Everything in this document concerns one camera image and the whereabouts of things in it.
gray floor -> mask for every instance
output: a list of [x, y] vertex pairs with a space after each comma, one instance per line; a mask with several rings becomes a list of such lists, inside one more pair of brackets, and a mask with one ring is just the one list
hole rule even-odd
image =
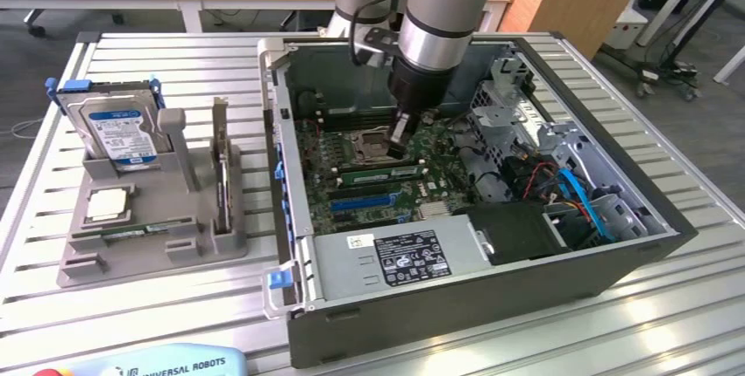
[[[0, 11], [0, 84], [3, 84], [3, 110], [0, 110], [0, 213], [22, 171], [32, 140], [19, 140], [4, 133], [24, 120], [38, 119], [48, 106], [43, 82], [62, 74], [79, 31], [159, 32], [182, 31], [181, 16], [175, 11], [131, 10], [124, 12], [127, 24], [114, 25], [104, 11], [51, 10], [39, 19], [48, 37], [32, 38], [23, 28], [23, 11]], [[214, 17], [203, 13], [207, 31], [277, 31], [286, 11], [243, 11], [238, 16], [223, 15], [231, 23], [214, 25]], [[645, 100], [633, 97], [636, 77], [606, 56], [594, 63], [620, 88], [632, 97], [637, 107], [673, 141], [695, 164], [732, 200], [745, 208], [745, 180], [741, 165], [745, 161], [745, 78], [732, 77], [729, 87], [711, 78], [725, 61], [745, 45], [745, 22], [719, 10], [684, 52], [683, 59], [695, 63], [701, 71], [704, 97], [692, 103], [680, 98], [672, 85], [660, 85], [657, 95]], [[643, 49], [634, 49], [643, 55]], [[652, 48], [651, 58], [659, 55]]]

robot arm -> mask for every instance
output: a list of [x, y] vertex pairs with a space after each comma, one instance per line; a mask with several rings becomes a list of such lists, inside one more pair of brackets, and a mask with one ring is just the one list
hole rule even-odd
[[[354, 13], [351, 8], [367, 3], [361, 1], [337, 0], [337, 14], [349, 15], [350, 10]], [[437, 107], [445, 99], [485, 3], [486, 0], [409, 0], [397, 46], [381, 47], [394, 56], [387, 84], [398, 104], [387, 140], [389, 155], [396, 158], [405, 154], [422, 111]], [[370, 6], [357, 22], [375, 24], [389, 12], [390, 3]], [[366, 44], [375, 43], [370, 39], [366, 36]]]

hard drive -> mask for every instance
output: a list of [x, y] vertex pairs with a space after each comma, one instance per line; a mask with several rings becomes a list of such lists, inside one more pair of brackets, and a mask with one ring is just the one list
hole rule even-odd
[[159, 165], [158, 154], [170, 152], [173, 146], [158, 128], [163, 107], [158, 81], [68, 81], [56, 99], [92, 159], [111, 159], [119, 171]]

slotted aluminum surface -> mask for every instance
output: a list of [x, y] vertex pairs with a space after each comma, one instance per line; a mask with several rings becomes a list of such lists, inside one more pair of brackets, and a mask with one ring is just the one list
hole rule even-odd
[[[600, 297], [326, 366], [302, 371], [290, 367], [285, 323], [266, 320], [259, 295], [259, 272], [277, 263], [258, 94], [259, 36], [104, 34], [98, 44], [78, 44], [67, 78], [120, 81], [155, 73], [167, 105], [187, 109], [193, 147], [207, 144], [213, 97], [230, 100], [250, 254], [198, 270], [62, 290], [55, 276], [83, 147], [68, 121], [51, 109], [0, 224], [0, 242], [6, 236], [10, 247], [0, 276], [0, 372], [28, 374], [66, 361], [171, 342], [235, 346], [246, 352], [251, 374], [745, 371], [743, 213], [574, 49], [545, 34], [525, 38], [684, 211], [699, 237]], [[537, 96], [553, 101], [541, 84]], [[558, 120], [568, 117], [560, 104], [546, 106]]]

green circuit board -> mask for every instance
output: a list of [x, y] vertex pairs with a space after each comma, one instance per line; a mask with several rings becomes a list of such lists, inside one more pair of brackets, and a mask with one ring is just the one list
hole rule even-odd
[[[385, 155], [385, 127], [326, 132], [298, 122], [295, 130], [317, 235], [421, 221], [425, 203], [444, 202], [450, 211], [474, 204], [476, 190], [453, 153], [445, 120], [421, 127], [402, 160]], [[385, 206], [331, 209], [335, 202], [386, 195], [392, 203]]]

